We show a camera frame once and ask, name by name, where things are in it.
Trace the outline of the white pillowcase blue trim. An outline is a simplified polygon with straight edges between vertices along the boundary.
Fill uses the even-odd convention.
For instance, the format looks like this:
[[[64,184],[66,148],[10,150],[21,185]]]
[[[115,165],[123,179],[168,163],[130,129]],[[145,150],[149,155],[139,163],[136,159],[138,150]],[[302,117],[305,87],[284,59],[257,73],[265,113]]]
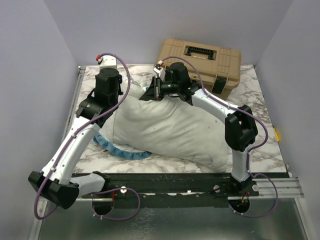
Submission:
[[[103,127],[93,137],[93,141],[113,155],[126,160],[143,160],[152,155],[145,150],[143,141],[147,138],[146,127],[141,122],[142,105],[139,98],[144,93],[143,87],[132,81],[124,101]]]

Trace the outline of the white pillow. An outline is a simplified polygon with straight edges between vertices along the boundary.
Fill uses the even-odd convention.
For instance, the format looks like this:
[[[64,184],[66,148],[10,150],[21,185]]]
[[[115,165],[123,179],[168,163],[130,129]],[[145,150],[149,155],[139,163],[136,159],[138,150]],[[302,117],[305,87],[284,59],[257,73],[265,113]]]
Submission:
[[[141,123],[146,127],[145,150],[198,162],[216,173],[227,170],[229,147],[224,137],[225,126],[219,119],[179,98],[139,100],[139,103]]]

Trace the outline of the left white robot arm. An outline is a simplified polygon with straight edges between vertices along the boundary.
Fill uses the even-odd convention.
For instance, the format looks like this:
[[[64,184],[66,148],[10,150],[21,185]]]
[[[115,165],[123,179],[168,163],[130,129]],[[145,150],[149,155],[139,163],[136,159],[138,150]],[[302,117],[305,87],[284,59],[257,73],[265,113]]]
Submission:
[[[98,172],[73,177],[74,169],[86,147],[118,108],[122,76],[117,69],[102,68],[95,76],[95,87],[80,102],[70,131],[58,151],[41,171],[32,171],[28,181],[38,195],[68,209],[80,196],[94,192],[106,197],[111,186]]]

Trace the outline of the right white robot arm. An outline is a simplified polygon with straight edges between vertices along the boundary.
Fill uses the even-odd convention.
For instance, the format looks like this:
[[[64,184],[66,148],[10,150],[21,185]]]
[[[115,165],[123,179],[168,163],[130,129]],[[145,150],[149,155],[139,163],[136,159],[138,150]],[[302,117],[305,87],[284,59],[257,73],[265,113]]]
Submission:
[[[250,177],[245,151],[253,145],[258,134],[251,108],[229,104],[205,92],[200,84],[191,80],[184,63],[175,62],[168,69],[164,69],[163,64],[160,61],[154,66],[156,76],[139,99],[161,101],[165,96],[176,94],[182,101],[220,120],[224,124],[225,141],[232,149],[231,176],[235,180],[230,182],[229,189],[236,196],[242,195],[248,189],[246,180]]]

